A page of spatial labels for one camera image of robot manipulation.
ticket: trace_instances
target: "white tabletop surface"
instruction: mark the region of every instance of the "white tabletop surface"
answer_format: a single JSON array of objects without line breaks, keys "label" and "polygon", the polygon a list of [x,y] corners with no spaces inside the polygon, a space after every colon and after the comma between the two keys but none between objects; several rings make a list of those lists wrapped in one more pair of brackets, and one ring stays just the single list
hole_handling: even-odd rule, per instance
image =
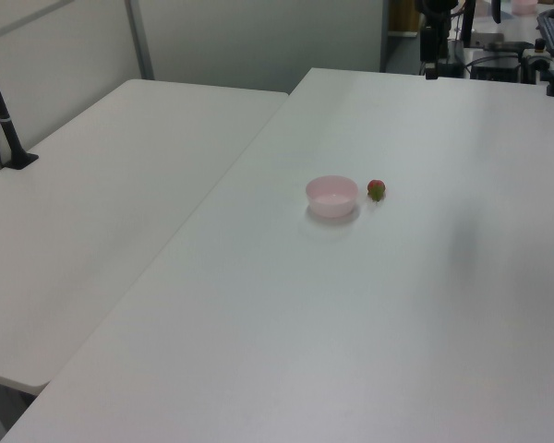
[{"label": "white tabletop surface", "polygon": [[61,441],[554,441],[554,99],[312,70],[4,440]]},{"label": "white tabletop surface", "polygon": [[285,94],[131,80],[0,172],[0,383],[39,392]]}]

